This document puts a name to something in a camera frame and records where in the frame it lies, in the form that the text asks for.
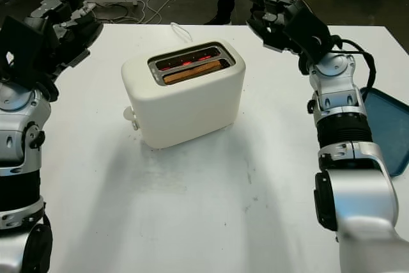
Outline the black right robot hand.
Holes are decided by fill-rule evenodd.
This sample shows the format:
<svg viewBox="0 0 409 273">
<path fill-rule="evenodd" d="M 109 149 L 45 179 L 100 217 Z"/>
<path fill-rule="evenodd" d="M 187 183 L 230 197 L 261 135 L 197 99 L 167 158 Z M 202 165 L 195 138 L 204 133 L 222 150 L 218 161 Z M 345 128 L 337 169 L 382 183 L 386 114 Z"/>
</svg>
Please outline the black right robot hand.
<svg viewBox="0 0 409 273">
<path fill-rule="evenodd" d="M 303 0 L 250 1 L 253 8 L 247 25 L 262 39 L 263 45 L 277 52 L 289 51 L 301 56 L 301 47 L 284 33 L 284 28 L 301 9 L 309 9 L 309 5 Z"/>
</svg>

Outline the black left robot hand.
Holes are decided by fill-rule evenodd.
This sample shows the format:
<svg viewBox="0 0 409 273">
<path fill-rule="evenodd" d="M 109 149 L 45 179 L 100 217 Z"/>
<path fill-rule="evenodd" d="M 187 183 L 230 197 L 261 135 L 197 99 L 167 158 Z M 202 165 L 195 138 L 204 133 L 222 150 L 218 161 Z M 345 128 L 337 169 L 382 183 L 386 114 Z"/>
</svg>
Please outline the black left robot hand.
<svg viewBox="0 0 409 273">
<path fill-rule="evenodd" d="M 43 0 L 24 23 L 43 36 L 35 69 L 51 82 L 89 56 L 103 28 L 86 0 Z"/>
</svg>

